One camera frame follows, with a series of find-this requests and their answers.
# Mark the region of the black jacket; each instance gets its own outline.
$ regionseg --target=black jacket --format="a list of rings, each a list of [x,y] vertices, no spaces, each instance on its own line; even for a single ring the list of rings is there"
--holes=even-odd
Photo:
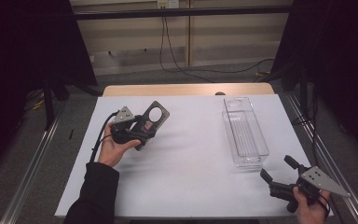
[[[119,173],[98,162],[86,167],[80,197],[72,204],[64,223],[113,223]]]

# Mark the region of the gray floor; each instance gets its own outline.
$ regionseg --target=gray floor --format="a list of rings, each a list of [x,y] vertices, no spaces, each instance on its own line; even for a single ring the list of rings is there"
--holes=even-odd
[[[207,66],[203,68],[215,70],[241,70],[251,64],[227,64]],[[189,72],[191,75],[202,76],[213,82],[253,82],[259,77],[255,72],[268,71],[271,62],[260,64],[259,68],[238,73],[220,74],[212,72]],[[98,76],[99,87],[102,90],[109,84],[152,84],[152,83],[198,83],[205,80],[190,77],[183,73],[169,73],[162,70],[148,72],[134,72],[111,76]],[[275,92],[281,99],[289,119],[295,119],[287,92],[283,92],[280,81],[271,82]],[[65,183],[71,172],[77,152],[81,146],[83,136],[87,130],[90,116],[96,104],[96,98],[76,88],[68,87],[72,93],[70,99],[65,103],[61,121],[48,146],[48,150],[38,169],[37,177],[32,187],[27,192],[21,211],[16,217],[17,223],[62,223],[61,218],[54,216],[55,209],[63,193]],[[39,141],[44,134],[45,112],[42,106],[38,110],[30,110],[25,113],[20,128],[11,139],[10,147],[0,159],[0,220],[5,213],[7,206],[16,192],[23,175],[27,171]],[[312,144],[302,126],[294,126],[296,134],[310,161],[313,162],[311,148]],[[358,197],[358,145],[356,140],[340,129],[340,123],[335,115],[324,104],[323,99],[319,100],[319,112],[317,116],[317,130],[322,137],[326,147],[329,149],[337,166],[350,183]],[[339,216],[327,219],[326,223],[355,223],[351,212],[346,208],[340,197],[334,197],[335,207]],[[203,220],[191,223],[246,223],[245,220]],[[294,217],[269,218],[260,220],[261,223],[296,223]],[[160,221],[159,223],[178,223],[177,221]]]

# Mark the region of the wall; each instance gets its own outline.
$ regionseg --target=wall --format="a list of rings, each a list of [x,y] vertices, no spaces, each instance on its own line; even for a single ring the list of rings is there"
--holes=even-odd
[[[73,0],[74,12],[155,9],[157,1]],[[293,0],[181,0],[180,7],[287,6]],[[167,18],[173,48],[182,51],[182,65],[256,62],[274,58],[287,14]],[[79,21],[90,54],[101,51],[159,49],[162,19]],[[164,39],[164,48],[169,47]]]

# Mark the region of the wire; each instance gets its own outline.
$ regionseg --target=wire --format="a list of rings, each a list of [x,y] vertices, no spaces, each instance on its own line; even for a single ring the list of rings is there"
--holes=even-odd
[[[92,153],[91,153],[91,157],[89,158],[89,162],[94,162],[95,161],[95,156],[97,155],[97,151],[98,148],[100,147],[101,142],[103,141],[103,139],[101,139],[101,136],[103,135],[103,129],[105,128],[107,122],[113,117],[116,116],[118,114],[118,112],[115,112],[111,115],[109,115],[109,117],[107,117],[106,121],[103,123],[103,127],[101,128],[100,134],[98,135],[98,139],[95,142],[95,146],[94,148],[92,148]]]
[[[310,101],[310,104],[308,105],[307,114],[303,114],[299,116],[296,119],[293,119],[291,121],[292,125],[298,125],[298,124],[304,124],[308,122],[314,123],[313,125],[316,125],[316,114],[318,113],[318,98],[316,93],[316,87],[313,86],[312,89],[312,99]]]
[[[42,94],[40,95],[39,99],[37,100],[37,102],[29,107],[29,108],[24,108],[24,112],[29,111],[29,110],[36,110],[38,109],[40,106],[42,106],[42,104],[45,103],[45,98],[44,98],[44,94],[42,92]]]
[[[173,58],[173,62],[175,63],[175,65],[176,65],[176,67],[179,69],[179,71],[175,71],[175,72],[169,71],[169,70],[167,70],[167,69],[162,65],[162,59],[161,59],[162,57],[161,57],[161,55],[162,55],[162,46],[164,45],[165,24],[168,24],[168,23],[167,23],[167,18],[162,17],[162,38],[161,38],[161,48],[160,48],[160,50],[159,50],[159,64],[161,65],[161,68],[162,68],[164,71],[166,71],[166,72],[170,72],[170,73],[182,72],[183,74],[185,74],[185,75],[187,75],[187,76],[200,78],[200,79],[205,80],[205,81],[207,81],[207,82],[212,82],[212,83],[214,83],[214,81],[211,81],[211,80],[208,79],[208,78],[191,75],[191,74],[187,73],[186,71],[184,71],[182,68],[179,67],[179,65],[177,64],[176,59],[175,59],[175,57],[174,57],[174,55],[173,55],[173,52],[172,52],[172,46],[171,46],[170,35],[169,35],[169,32],[168,32],[168,25],[167,25],[167,37],[168,37],[168,42],[169,42],[169,44],[170,44],[171,55],[172,55],[172,58]]]
[[[322,197],[326,203],[327,203],[327,206],[324,205],[321,200],[319,199],[316,199],[316,202],[322,207],[322,209],[325,211],[325,215],[324,215],[324,218],[327,218],[328,215],[330,214],[330,211],[331,211],[331,207],[330,207],[330,203],[327,201],[327,199],[321,194],[319,195],[320,197]]]
[[[170,70],[166,69],[162,64],[162,48],[163,48],[163,45],[164,45],[165,29],[167,30],[167,38],[168,38],[168,42],[169,42],[169,45],[170,45],[170,52],[171,52],[171,55],[172,55],[172,58],[173,58],[173,62],[175,63],[176,67],[178,68],[178,70],[176,70],[176,71],[170,71]],[[162,18],[162,37],[161,37],[161,47],[160,47],[160,51],[159,51],[159,63],[160,63],[161,68],[166,72],[169,72],[169,73],[179,73],[179,72],[181,72],[181,73],[184,73],[187,76],[197,77],[197,78],[201,78],[203,80],[209,81],[209,82],[213,82],[213,81],[211,81],[211,80],[209,80],[207,78],[195,76],[195,75],[189,74],[187,72],[213,72],[213,73],[235,74],[235,73],[241,73],[241,72],[249,71],[249,70],[251,70],[252,68],[255,68],[255,67],[257,67],[257,70],[259,72],[259,65],[261,63],[267,62],[267,61],[274,61],[274,60],[275,59],[264,59],[264,60],[258,62],[255,65],[252,65],[252,66],[250,66],[248,68],[237,70],[237,71],[219,71],[219,70],[198,69],[198,68],[183,69],[176,62],[176,59],[175,59],[173,51],[172,51],[172,44],[171,44],[171,38],[170,38],[170,34],[169,34],[169,29],[168,29],[167,18],[166,17]]]
[[[107,136],[103,137],[103,138],[100,140],[100,144],[101,144],[101,142],[102,142],[105,138],[110,137],[110,136],[112,136],[112,134],[108,134]]]

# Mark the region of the metal bracket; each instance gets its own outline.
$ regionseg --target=metal bracket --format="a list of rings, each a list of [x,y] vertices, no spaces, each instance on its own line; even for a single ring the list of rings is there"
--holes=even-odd
[[[113,123],[118,124],[129,120],[134,120],[135,116],[131,113],[128,107],[123,106],[123,108],[118,111],[117,115],[115,116]]]
[[[336,183],[336,181],[325,174],[317,166],[314,166],[308,171],[304,172],[301,175],[301,178],[312,184],[317,189],[325,189],[347,198],[351,197],[351,195],[344,188],[342,188],[338,183]]]

